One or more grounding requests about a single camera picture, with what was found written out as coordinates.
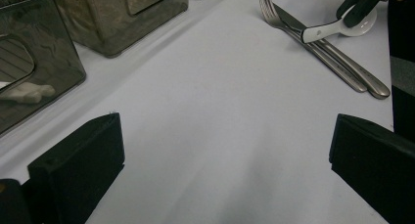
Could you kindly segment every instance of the black object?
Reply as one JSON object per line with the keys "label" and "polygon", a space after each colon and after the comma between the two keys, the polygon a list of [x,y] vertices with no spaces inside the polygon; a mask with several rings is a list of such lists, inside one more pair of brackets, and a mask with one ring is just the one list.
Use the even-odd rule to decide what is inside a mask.
{"label": "black object", "polygon": [[415,0],[388,3],[391,56],[415,63]]}
{"label": "black object", "polygon": [[415,144],[371,121],[339,114],[332,170],[390,223],[415,223]]}
{"label": "black object", "polygon": [[415,143],[415,96],[392,86],[392,104],[394,133]]}
{"label": "black object", "polygon": [[347,27],[354,27],[369,15],[380,1],[381,0],[345,0],[336,12],[336,16],[340,19],[350,7],[354,6],[344,18],[344,24]]}
{"label": "black object", "polygon": [[0,179],[0,223],[32,223],[21,184],[14,179]]}
{"label": "black object", "polygon": [[[21,206],[19,210],[24,210],[26,204],[33,224],[85,223],[123,169],[123,163],[119,114],[95,118],[27,167],[30,179],[22,185],[22,196],[15,191],[14,202]],[[1,198],[1,205],[10,207]],[[19,210],[1,213],[5,215],[0,217],[1,223],[31,223],[16,222],[15,216],[21,215]]]}

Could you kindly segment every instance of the black surface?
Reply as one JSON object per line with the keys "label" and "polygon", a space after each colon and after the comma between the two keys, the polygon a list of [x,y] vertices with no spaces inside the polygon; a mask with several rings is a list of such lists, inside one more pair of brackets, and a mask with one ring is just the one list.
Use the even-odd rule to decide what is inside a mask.
{"label": "black surface", "polygon": [[390,223],[415,223],[415,144],[365,119],[339,114],[332,169]]}

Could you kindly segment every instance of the black block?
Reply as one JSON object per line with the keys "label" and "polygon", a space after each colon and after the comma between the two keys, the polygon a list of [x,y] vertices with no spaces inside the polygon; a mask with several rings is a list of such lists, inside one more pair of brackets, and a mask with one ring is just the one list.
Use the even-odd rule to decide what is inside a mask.
{"label": "black block", "polygon": [[118,113],[82,125],[28,166],[23,186],[35,223],[85,223],[123,162]]}
{"label": "black block", "polygon": [[0,179],[0,223],[31,224],[21,184],[14,179]]}
{"label": "black block", "polygon": [[339,114],[332,169],[390,223],[415,223],[415,144],[368,120]]}

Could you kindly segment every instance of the utensil handle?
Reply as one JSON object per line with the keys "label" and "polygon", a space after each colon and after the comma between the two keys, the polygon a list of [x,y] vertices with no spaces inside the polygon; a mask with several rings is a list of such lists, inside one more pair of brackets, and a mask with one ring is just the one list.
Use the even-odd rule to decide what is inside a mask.
{"label": "utensil handle", "polygon": [[338,48],[330,44],[328,41],[323,39],[315,42],[315,44],[317,44],[322,50],[327,52],[327,54],[336,59],[340,64],[347,68],[348,71],[362,81],[375,98],[382,100],[386,99],[391,94],[390,89],[382,83],[382,81],[376,78],[372,73],[367,71],[349,56],[345,55]]}
{"label": "utensil handle", "polygon": [[359,0],[357,4],[345,15],[344,24],[346,27],[354,27],[360,24],[363,19],[375,8],[380,0]]}
{"label": "utensil handle", "polygon": [[345,0],[336,12],[337,19],[341,19],[345,12],[354,6],[359,0]]}
{"label": "utensil handle", "polygon": [[348,84],[356,92],[362,93],[367,91],[365,85],[363,85],[356,77],[348,72],[344,67],[340,66],[332,57],[326,55],[322,50],[318,49],[315,44],[304,44],[300,40],[300,35],[291,29],[285,29],[285,31],[294,39],[298,41],[308,52],[317,57],[323,64],[331,69],[338,77],[340,77],[346,84]]}
{"label": "utensil handle", "polygon": [[339,28],[343,21],[336,21],[325,25],[308,27],[301,33],[301,41],[303,43],[313,42],[323,39],[326,36],[339,32]]}

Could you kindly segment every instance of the knife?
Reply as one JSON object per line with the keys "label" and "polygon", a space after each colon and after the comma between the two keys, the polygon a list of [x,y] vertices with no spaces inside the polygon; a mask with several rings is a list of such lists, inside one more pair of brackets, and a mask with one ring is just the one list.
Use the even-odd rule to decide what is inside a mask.
{"label": "knife", "polygon": [[[306,29],[304,24],[302,24],[300,21],[298,21],[292,15],[288,14],[276,4],[274,4],[274,8],[281,20],[291,29],[296,31],[302,31]],[[347,68],[347,70],[356,76],[360,81],[362,81],[362,83],[367,86],[369,93],[371,93],[375,98],[383,100],[391,94],[390,89],[384,83],[382,83],[373,74],[363,68],[360,64],[345,55],[338,48],[333,46],[326,39],[315,41],[315,44],[327,52],[327,54],[337,60],[345,68]]]}

